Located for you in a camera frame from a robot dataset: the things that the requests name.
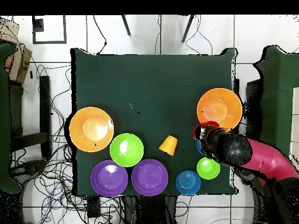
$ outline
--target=chair leg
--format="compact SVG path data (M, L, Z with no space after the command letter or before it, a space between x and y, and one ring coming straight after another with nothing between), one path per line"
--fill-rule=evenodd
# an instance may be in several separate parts
M190 15L190 18L189 18L189 21L188 21L188 24L187 24L187 27L186 27L186 30L185 30L185 33L184 33L184 36L183 36L183 39L182 39L182 43L184 43L185 40L186 40L186 37L188 35L188 32L189 32L189 29L190 29L193 18L194 18L194 15Z
M123 18L123 22L124 22L124 26L126 27L127 34L130 36L131 33L130 33L130 29L128 28L128 23L127 23L126 16L125 15L121 15L121 18Z

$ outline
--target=green bowl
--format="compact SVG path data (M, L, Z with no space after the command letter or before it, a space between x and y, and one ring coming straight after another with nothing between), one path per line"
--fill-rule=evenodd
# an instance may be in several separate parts
M218 176L220 172L220 164L213 159L201 158L197 163L197 173L205 180L211 180Z
M119 166L133 167L143 157L143 144L134 134L120 134L112 140L110 156Z

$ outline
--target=table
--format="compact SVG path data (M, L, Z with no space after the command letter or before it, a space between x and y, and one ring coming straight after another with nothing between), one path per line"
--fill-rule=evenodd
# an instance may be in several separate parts
M124 132L136 134L144 144L143 159L164 164L169 181L163 194L178 195L175 181L180 172L196 172L202 158L192 140L198 123L199 98L212 88L232 88L234 49L221 55L90 55L71 49L72 114L94 106L106 111L114 122L114 137ZM158 148L172 135L178 139L174 156ZM99 152L73 153L74 187L77 195L96 195L90 183L92 169L109 160L109 146ZM130 177L124 195L138 195ZM234 194L230 168L221 166L214 180L201 180L198 194Z

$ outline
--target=floor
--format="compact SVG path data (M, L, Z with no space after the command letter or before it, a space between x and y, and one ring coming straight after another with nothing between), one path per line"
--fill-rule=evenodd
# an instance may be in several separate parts
M252 63L260 60L264 47L272 44L279 45L284 51L291 53L299 47L299 22L298 15L196 15L188 40L197 29L197 20L200 18L199 32L209 40L197 33L188 45L201 54L220 54L223 49L235 47L238 50L236 77L240 79L240 95L245 101L246 83L259 79L257 70ZM66 16L66 44L33 44L32 42L32 17L31 16L3 16L13 19L19 24L18 39L26 47L33 51L32 57L36 65L43 65L51 79L52 97L69 88L70 80L70 53L69 49L78 47L91 54L99 52L104 43L93 16ZM43 16L44 32L36 34L37 41L63 40L62 16ZM121 16L95 16L96 21L107 40L107 46L102 54L159 54L160 42L158 15L127 15L131 36L127 35ZM162 54L196 54L181 42L189 17L178 15L162 16ZM33 72L33 79L28 75L24 83L23 95L23 130L24 134L39 131L39 93L37 67L33 60L29 65L29 71ZM57 108L64 118L71 113L71 92L67 91L55 98ZM52 115L52 132L59 129L58 116ZM61 145L53 143L53 150ZM20 160L32 160L40 158L39 146L27 148L27 154ZM56 159L63 159L62 152ZM72 170L66 168L66 173L72 175ZM37 224L42 211L47 210L47 195L43 183L50 181L35 180L28 183L23 197L23 213L26 222ZM190 197L179 196L176 218L178 224L251 224L253 218L253 197L249 187L243 185L237 177L234 177L234 185L239 189L237 195L198 195L190 202ZM190 211L187 216L186 204L190 202ZM103 203L108 207L110 202ZM65 213L59 205L49 214L50 221L43 224L84 224L76 211ZM117 214L113 217L117 223Z

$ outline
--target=orange cup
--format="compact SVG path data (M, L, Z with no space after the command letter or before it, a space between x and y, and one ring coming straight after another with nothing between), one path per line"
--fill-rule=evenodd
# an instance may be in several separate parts
M160 145L159 150L173 156L175 154L175 148L177 143L178 140L176 138L174 138L173 136L168 136Z
M200 98L197 104L199 121L215 121L228 130L235 128L242 118L242 103L231 90L211 89Z
M69 124L72 143L85 152L104 149L111 142L114 125L110 116L97 107L85 107L76 112Z

